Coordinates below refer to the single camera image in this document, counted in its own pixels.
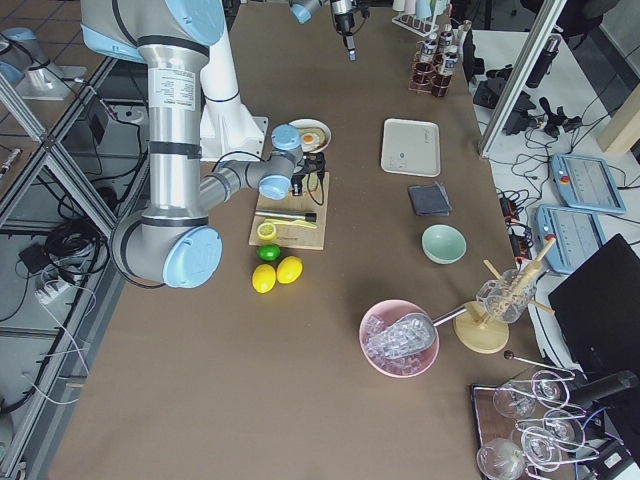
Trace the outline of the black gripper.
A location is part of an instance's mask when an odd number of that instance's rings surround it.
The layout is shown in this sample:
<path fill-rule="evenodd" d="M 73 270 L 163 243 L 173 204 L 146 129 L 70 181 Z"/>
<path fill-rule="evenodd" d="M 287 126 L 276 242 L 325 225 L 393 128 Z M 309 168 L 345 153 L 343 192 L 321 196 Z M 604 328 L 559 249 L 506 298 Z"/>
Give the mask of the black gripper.
<path fill-rule="evenodd" d="M 326 160 L 324 154 L 304 153 L 301 163 L 291 178 L 291 192 L 293 195 L 301 195 L 303 192 L 303 180 L 309 180 L 312 174 L 316 175 L 317 184 L 320 190 L 324 188 L 324 177 L 326 172 Z"/>
<path fill-rule="evenodd" d="M 336 32 L 341 36 L 345 48 L 349 49 L 348 59 L 355 62 L 357 55 L 353 28 L 355 26 L 356 3 L 353 0 L 331 0 L 330 8 Z"/>

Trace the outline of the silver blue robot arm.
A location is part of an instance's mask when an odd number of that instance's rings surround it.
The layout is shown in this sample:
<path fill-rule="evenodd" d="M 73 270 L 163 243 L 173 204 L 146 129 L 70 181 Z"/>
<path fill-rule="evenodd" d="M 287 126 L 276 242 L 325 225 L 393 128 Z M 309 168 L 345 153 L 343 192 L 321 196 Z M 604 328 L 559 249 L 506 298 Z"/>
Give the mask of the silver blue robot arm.
<path fill-rule="evenodd" d="M 321 8 L 328 5 L 332 15 L 332 23 L 336 33 L 341 37 L 347 57 L 355 62 L 357 58 L 355 45 L 356 2 L 350 0 L 293 0 L 289 2 L 291 14 L 299 24 L 308 22 Z"/>
<path fill-rule="evenodd" d="M 268 130 L 242 103 L 218 1 L 85 1 L 85 44 L 148 69 L 149 206 L 114 229 L 128 275 L 195 288 L 217 269 L 209 211 L 243 188 L 280 200 L 304 167 L 299 131 Z"/>

